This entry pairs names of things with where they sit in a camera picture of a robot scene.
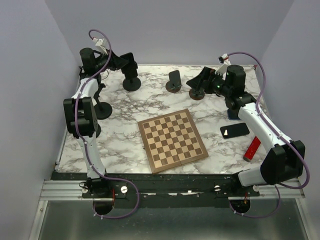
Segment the blue phone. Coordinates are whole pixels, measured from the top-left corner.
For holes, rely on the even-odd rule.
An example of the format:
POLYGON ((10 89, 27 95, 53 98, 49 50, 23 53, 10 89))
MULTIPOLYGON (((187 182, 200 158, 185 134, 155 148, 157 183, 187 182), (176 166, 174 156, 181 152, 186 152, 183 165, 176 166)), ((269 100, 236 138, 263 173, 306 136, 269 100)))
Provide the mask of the blue phone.
POLYGON ((227 117, 229 120, 232 120, 232 121, 240 120, 240 118, 230 109, 227 110, 227 117))

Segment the black round phone stand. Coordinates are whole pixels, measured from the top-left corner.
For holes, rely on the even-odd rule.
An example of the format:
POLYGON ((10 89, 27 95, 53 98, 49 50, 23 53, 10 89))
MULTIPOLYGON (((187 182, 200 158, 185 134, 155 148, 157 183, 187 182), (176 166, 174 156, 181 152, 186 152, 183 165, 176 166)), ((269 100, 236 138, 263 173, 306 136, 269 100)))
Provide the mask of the black round phone stand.
POLYGON ((105 120, 109 118, 113 112, 112 106, 109 103, 100 102, 99 100, 100 93, 105 87, 106 85, 104 83, 100 83, 97 92, 93 95, 93 99, 96 102, 94 105, 94 110, 98 120, 105 120))
POLYGON ((122 86, 128 92, 137 91, 141 87, 141 80, 138 78, 138 74, 126 74, 122 86))

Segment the black phone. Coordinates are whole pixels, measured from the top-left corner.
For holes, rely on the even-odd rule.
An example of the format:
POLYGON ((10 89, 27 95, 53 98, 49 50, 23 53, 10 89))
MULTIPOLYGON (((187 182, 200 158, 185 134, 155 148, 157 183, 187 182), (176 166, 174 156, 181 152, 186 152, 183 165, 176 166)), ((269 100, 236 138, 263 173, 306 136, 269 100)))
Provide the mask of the black phone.
POLYGON ((249 128, 244 122, 222 126, 220 128, 220 132, 224 139, 231 139, 231 138, 246 136, 250 133, 249 128))

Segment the black front phone stand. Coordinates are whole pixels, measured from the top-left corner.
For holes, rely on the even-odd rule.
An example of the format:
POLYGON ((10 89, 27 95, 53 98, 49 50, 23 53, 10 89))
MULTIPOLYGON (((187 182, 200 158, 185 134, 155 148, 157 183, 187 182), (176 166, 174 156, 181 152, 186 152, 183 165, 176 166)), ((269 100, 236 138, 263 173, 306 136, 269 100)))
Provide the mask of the black front phone stand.
POLYGON ((99 137, 99 135, 101 134, 101 126, 98 124, 97 125, 97 130, 96 130, 96 137, 98 138, 99 137))

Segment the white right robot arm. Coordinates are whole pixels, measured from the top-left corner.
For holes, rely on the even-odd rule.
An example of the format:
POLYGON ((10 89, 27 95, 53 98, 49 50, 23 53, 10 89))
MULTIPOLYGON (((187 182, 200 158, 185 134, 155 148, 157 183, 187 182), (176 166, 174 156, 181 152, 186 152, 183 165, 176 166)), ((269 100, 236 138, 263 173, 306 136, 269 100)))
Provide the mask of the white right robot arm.
POLYGON ((241 196, 253 185, 275 185, 297 178, 303 173, 305 145, 281 132, 264 114, 257 100, 245 90, 246 73, 240 65, 229 65, 224 73, 204 67, 199 75, 187 81, 196 94, 218 94, 227 108, 253 131, 267 155, 259 167, 233 175, 230 191, 241 196))

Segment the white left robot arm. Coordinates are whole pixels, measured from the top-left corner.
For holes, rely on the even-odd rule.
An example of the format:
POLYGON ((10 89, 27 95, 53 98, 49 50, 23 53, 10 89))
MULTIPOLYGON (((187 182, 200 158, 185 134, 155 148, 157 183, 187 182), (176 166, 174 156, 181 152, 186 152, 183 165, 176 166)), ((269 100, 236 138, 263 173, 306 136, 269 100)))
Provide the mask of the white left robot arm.
POLYGON ((96 109, 102 111, 105 118, 112 113, 111 106, 106 103, 93 105, 98 100, 99 93, 105 85, 102 83, 101 72, 105 70, 128 70, 134 64, 131 52, 117 56, 108 50, 103 53, 86 47, 80 50, 82 68, 79 74, 80 85, 76 93, 64 99, 63 109, 67 130, 77 140, 86 165, 87 179, 82 185, 85 194, 91 197, 109 197, 112 187, 106 177, 106 168, 100 158, 97 146, 97 133, 99 133, 96 109))

